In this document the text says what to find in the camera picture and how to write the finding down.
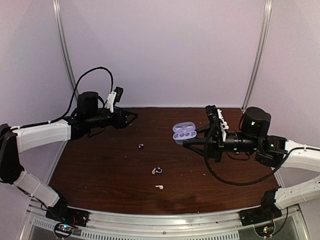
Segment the purple earbud charging case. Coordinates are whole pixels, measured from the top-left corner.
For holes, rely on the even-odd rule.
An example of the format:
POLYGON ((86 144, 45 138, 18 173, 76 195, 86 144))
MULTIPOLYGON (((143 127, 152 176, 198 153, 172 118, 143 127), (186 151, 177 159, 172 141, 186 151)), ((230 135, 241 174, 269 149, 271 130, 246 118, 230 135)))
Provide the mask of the purple earbud charging case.
POLYGON ((180 122, 172 127, 172 139, 176 144, 182 145, 184 141, 193 140, 197 137, 196 125, 191 122, 180 122))

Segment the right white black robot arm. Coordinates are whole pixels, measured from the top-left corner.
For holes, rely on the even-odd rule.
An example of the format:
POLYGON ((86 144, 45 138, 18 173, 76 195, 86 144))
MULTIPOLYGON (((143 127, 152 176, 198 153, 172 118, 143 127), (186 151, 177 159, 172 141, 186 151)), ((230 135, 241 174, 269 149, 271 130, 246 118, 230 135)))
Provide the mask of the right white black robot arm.
POLYGON ((184 140, 182 145, 204 158, 204 163, 218 181, 231 186, 250 186, 260 183, 280 168, 296 168, 312 172, 320 171, 320 149, 315 146, 297 143, 285 137, 268 135, 271 115, 261 108, 249 107, 239 120, 238 131, 229 131, 222 110, 214 105, 205 108, 209 124, 196 130, 203 134, 184 140), (218 176, 211 167, 209 160, 219 162, 223 153, 245 153, 255 156, 255 161, 271 167, 272 172, 249 182, 232 182, 218 176))

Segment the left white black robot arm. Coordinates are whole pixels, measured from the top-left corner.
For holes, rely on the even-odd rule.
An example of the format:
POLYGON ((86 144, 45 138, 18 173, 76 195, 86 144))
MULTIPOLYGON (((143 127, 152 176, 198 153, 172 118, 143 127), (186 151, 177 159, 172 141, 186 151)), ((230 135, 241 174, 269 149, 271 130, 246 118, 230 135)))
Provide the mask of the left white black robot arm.
POLYGON ((10 127, 0 126, 0 181, 13 185, 36 198, 61 222, 72 218, 72 211, 59 193, 27 172, 20 163, 20 154, 40 146, 55 142, 68 142, 93 137, 93 129, 113 127, 124 129, 138 118, 138 114, 116 107, 122 97, 123 89, 112 91, 102 107, 102 98, 97 92, 87 91, 77 98, 72 114, 58 120, 43 123, 10 127))

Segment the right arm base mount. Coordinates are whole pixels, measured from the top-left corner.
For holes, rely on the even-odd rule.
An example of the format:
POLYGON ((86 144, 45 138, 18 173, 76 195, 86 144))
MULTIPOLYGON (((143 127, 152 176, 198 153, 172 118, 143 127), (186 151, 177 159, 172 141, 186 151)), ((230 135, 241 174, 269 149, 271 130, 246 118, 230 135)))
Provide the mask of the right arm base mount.
POLYGON ((243 227, 253 225, 255 233, 261 238, 270 238, 276 232, 275 219, 282 216, 282 211, 271 207, 255 207, 241 210, 240 221, 243 227))

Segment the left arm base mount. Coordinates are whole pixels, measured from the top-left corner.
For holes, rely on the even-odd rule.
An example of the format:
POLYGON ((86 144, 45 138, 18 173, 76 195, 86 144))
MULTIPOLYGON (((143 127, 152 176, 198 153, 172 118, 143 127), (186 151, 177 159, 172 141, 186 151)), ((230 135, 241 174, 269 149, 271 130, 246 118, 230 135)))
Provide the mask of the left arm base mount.
POLYGON ((66 209, 64 216, 58 216, 53 208, 46 211, 45 217, 56 221, 53 227, 53 233, 58 239, 69 238, 72 234, 79 231, 79 227, 86 227, 89 220, 89 212, 72 207, 66 209))

